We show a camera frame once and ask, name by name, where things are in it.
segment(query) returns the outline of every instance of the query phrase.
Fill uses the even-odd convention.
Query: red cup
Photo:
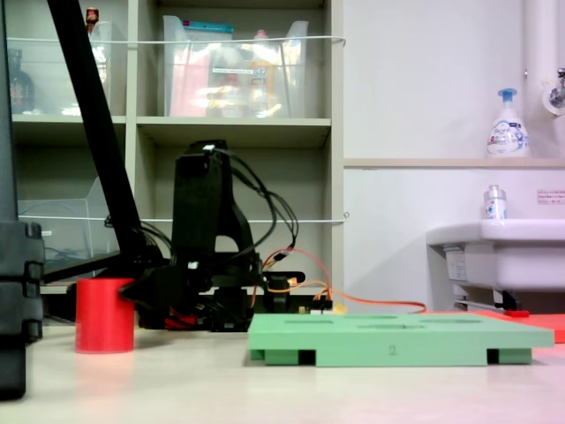
[[[131,278],[85,278],[77,286],[78,353],[133,350],[134,305],[119,297]]]

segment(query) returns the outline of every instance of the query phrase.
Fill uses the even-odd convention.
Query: green foam board
[[[530,364],[532,347],[554,345],[549,329],[460,314],[256,314],[251,360],[319,367]]]

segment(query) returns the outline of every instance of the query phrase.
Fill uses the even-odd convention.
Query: white sink
[[[458,285],[565,292],[565,220],[483,220],[429,231]]]

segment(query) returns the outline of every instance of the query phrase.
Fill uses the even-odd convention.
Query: table
[[[245,334],[137,330],[135,352],[79,355],[73,327],[44,332],[2,424],[565,422],[565,344],[531,366],[264,367]]]

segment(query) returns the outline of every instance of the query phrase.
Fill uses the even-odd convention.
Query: shelf
[[[322,9],[325,0],[157,0],[161,6],[224,9]]]
[[[82,117],[12,115],[17,146],[82,147],[87,145]],[[125,117],[113,117],[118,142],[123,145]]]
[[[331,119],[138,117],[138,127],[157,146],[226,140],[230,148],[322,148]]]
[[[508,157],[497,159],[344,159],[346,169],[565,168],[565,158]]]
[[[73,284],[74,282],[69,282],[69,283],[53,283],[53,284],[49,284],[49,285],[43,285],[42,287],[40,287],[40,291],[41,294],[66,294],[67,293],[67,288]],[[305,287],[304,289],[298,289],[298,290],[294,290],[290,292],[290,295],[302,295],[302,296],[315,296],[316,294],[318,294],[321,291],[322,287]],[[247,294],[252,295],[253,294],[253,288],[252,287],[246,287],[247,290]],[[202,294],[214,294],[215,288],[209,291],[206,291]],[[258,296],[262,296],[263,295],[263,289],[258,288],[257,289],[257,295]]]

